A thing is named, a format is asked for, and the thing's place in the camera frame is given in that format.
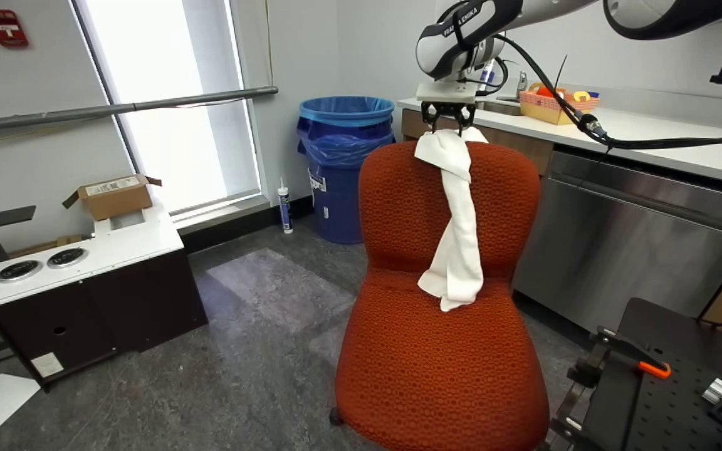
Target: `metal rod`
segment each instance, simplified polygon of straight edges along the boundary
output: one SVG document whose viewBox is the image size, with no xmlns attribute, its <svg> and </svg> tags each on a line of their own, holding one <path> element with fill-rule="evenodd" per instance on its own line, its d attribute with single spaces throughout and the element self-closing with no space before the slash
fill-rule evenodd
<svg viewBox="0 0 722 451">
<path fill-rule="evenodd" d="M 266 97 L 276 92 L 278 92 L 276 86 L 262 86 L 262 87 L 247 87 L 247 91 L 218 91 L 218 92 L 207 92 L 207 95 L 163 97 L 163 100 L 147 100 L 147 102 L 118 102 L 118 105 L 30 114 L 30 116 L 9 116 L 9 117 L 0 117 L 0 130 L 43 125 L 43 122 L 85 120 L 85 117 L 108 117 L 108 116 L 122 116 L 122 114 L 179 109 L 179 105 L 197 105 L 197 102 Z"/>
</svg>

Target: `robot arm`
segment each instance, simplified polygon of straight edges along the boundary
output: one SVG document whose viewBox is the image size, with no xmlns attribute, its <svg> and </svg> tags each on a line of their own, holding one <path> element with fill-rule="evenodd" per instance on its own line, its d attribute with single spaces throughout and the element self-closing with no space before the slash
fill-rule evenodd
<svg viewBox="0 0 722 451">
<path fill-rule="evenodd" d="M 459 77 L 498 55 L 505 30 L 574 12 L 594 0 L 462 0 L 416 42 L 416 62 L 434 81 Z M 722 0 L 602 0 L 610 25 L 632 40 L 659 40 L 722 18 Z"/>
</svg>

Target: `floor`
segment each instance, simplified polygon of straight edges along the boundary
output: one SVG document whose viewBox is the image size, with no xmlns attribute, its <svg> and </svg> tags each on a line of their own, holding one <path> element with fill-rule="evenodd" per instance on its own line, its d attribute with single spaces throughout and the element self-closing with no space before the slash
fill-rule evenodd
<svg viewBox="0 0 722 451">
<path fill-rule="evenodd" d="M 0 428 L 0 449 L 376 449 L 330 424 L 365 248 L 300 224 L 293 235 L 263 228 L 190 260 L 208 325 L 39 393 Z M 555 408 L 584 350 L 525 322 Z M 25 377 L 16 359 L 0 370 Z"/>
</svg>

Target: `table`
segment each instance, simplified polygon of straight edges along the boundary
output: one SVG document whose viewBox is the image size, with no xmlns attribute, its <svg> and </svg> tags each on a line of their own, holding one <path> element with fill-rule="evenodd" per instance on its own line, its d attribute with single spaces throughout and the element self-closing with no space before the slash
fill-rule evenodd
<svg viewBox="0 0 722 451">
<path fill-rule="evenodd" d="M 662 350 L 662 359 L 682 359 L 693 367 L 706 367 L 722 379 L 722 333 L 709 330 L 693 319 L 632 299 L 617 333 L 649 350 Z M 632 417 L 640 408 L 640 387 L 642 380 L 634 370 L 619 362 L 608 364 L 584 419 L 584 433 L 602 449 L 624 449 Z"/>
</svg>

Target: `trash bin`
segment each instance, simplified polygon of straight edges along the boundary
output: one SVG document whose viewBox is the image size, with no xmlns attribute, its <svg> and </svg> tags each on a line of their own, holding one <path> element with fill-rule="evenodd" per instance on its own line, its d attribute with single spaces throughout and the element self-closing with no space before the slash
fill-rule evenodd
<svg viewBox="0 0 722 451">
<path fill-rule="evenodd" d="M 300 150 L 308 161 L 316 234 L 338 245 L 362 244 L 360 173 L 365 159 L 394 144 L 394 105 L 382 97 L 315 97 L 301 105 Z"/>
</svg>

